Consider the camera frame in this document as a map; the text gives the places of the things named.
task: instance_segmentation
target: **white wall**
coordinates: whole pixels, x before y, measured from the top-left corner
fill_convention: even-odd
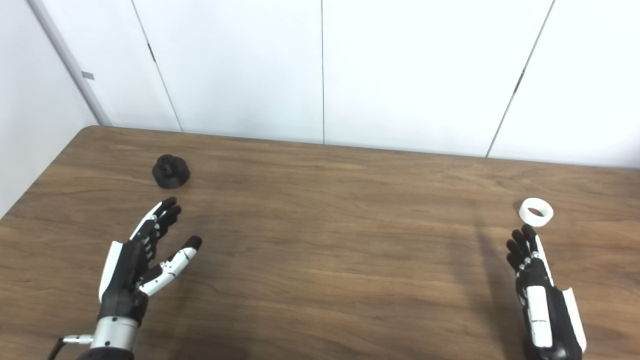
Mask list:
[[[0,217],[96,121],[25,0],[0,0]]]
[[[485,156],[551,0],[324,0],[326,143]]]
[[[557,0],[490,156],[640,168],[640,2]]]
[[[180,131],[131,0],[30,0],[113,126]]]
[[[320,0],[135,0],[182,128],[322,143]]]

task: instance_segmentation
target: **door hinge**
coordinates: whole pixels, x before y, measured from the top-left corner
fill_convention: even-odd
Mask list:
[[[520,73],[520,78],[518,79],[518,83],[516,84],[515,89],[513,89],[514,94],[516,93],[516,91],[518,91],[518,88],[520,87],[520,82],[522,81],[523,77],[524,77],[524,71]]]
[[[151,53],[151,58],[156,62],[156,57],[154,56],[154,51],[151,50],[151,45],[147,42],[147,47],[149,48],[149,52]]]

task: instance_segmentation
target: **black object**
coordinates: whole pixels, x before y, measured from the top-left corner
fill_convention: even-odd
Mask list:
[[[171,154],[160,156],[151,173],[163,189],[179,188],[191,175],[184,159]]]
[[[134,360],[133,353],[123,348],[99,347],[90,348],[78,360]]]
[[[63,346],[65,346],[65,343],[64,341],[62,341],[62,338],[58,339],[58,342],[51,349],[47,360],[54,360],[56,356],[58,356],[58,352],[60,352],[60,349],[62,349]]]

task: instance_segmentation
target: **cable connector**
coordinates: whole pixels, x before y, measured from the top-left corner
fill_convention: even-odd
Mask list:
[[[93,334],[67,335],[62,338],[65,344],[91,345],[93,342]]]

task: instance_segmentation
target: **black knob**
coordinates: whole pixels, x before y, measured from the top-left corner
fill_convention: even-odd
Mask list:
[[[151,173],[163,189],[179,188],[191,175],[184,159],[171,154],[160,156]]]

